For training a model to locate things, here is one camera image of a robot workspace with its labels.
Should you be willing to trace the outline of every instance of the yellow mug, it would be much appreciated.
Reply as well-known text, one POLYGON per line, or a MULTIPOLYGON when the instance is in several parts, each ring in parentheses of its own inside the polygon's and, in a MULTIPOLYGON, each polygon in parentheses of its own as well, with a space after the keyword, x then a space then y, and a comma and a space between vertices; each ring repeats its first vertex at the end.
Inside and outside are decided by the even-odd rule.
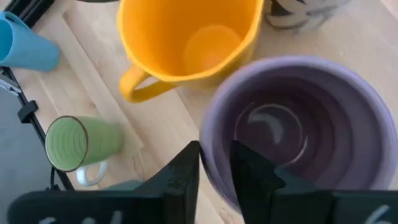
POLYGON ((177 85, 214 88, 249 62, 264 0, 121 0, 118 29, 134 65, 120 91, 142 102, 177 85), (136 89, 146 78, 159 81, 136 89))

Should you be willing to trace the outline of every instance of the mug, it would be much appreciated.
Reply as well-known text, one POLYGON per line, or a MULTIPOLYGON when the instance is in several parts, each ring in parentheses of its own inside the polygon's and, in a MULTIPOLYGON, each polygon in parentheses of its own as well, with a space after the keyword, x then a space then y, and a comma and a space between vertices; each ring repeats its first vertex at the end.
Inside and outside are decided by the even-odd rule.
POLYGON ((11 12, 0 13, 0 65, 47 72, 58 65, 59 49, 11 12))
POLYGON ((301 33, 320 27, 351 0, 267 0, 266 22, 277 30, 301 33))
POLYGON ((280 57, 232 74, 200 133, 205 170, 239 209, 229 163, 233 140, 319 189, 388 189, 398 143, 391 114, 357 74, 327 60, 280 57))
POLYGON ((50 163, 64 172, 76 171, 81 185, 98 184, 105 176, 107 159, 116 154, 122 144, 122 134, 115 124, 84 116, 61 116, 49 127, 45 150, 50 163), (99 164, 93 180, 87 170, 99 164))
POLYGON ((121 0, 118 30, 134 65, 120 92, 142 102, 176 86, 214 88, 251 58, 264 0, 121 0), (136 89, 149 77, 159 81, 136 89))

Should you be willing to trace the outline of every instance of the light blue cup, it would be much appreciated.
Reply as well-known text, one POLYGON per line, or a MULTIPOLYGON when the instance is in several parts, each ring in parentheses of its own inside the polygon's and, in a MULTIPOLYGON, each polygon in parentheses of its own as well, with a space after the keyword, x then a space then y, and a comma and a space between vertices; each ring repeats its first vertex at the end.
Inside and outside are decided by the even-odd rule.
POLYGON ((47 72, 59 61, 59 49, 35 34, 16 15, 0 12, 0 66, 47 72))

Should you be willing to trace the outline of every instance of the wooden table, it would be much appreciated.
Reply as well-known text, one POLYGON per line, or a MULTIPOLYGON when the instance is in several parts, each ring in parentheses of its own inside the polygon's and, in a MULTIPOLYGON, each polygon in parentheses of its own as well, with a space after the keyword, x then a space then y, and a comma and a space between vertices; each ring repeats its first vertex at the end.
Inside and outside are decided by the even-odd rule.
MULTIPOLYGON (((394 0, 383 3, 398 12, 394 0)), ((122 125, 128 138, 122 153, 111 159, 105 178, 84 188, 71 173, 76 189, 94 190, 152 177, 198 139, 212 95, 176 88, 144 103, 126 102, 118 86, 130 62, 116 30, 117 11, 118 3, 57 1, 35 31, 59 45, 60 65, 49 73, 13 70, 28 100, 37 101, 36 116, 44 130, 65 114, 101 116, 122 125)), ((358 72, 384 98, 398 124, 398 22, 380 1, 354 0, 308 34, 283 34, 263 24, 255 58, 287 54, 317 55, 358 72)), ((203 168, 200 175, 197 223, 242 223, 241 216, 215 192, 203 168)), ((397 178, 391 187, 398 188, 397 178)))

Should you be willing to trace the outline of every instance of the black clamp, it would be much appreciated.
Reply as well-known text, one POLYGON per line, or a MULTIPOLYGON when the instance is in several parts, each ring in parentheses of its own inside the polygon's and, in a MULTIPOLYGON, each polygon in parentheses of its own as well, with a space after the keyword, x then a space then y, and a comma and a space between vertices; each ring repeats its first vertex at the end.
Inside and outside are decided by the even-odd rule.
POLYGON ((21 89, 17 82, 7 76, 9 71, 10 69, 7 67, 0 67, 0 87, 18 96, 21 93, 21 89))
POLYGON ((52 187, 46 187, 45 191, 49 191, 49 190, 61 190, 60 187, 58 186, 58 184, 55 184, 52 187))
POLYGON ((18 118, 22 124, 30 123, 30 120, 35 115, 35 112, 38 110, 38 106, 36 101, 32 100, 25 104, 19 111, 18 111, 18 118))

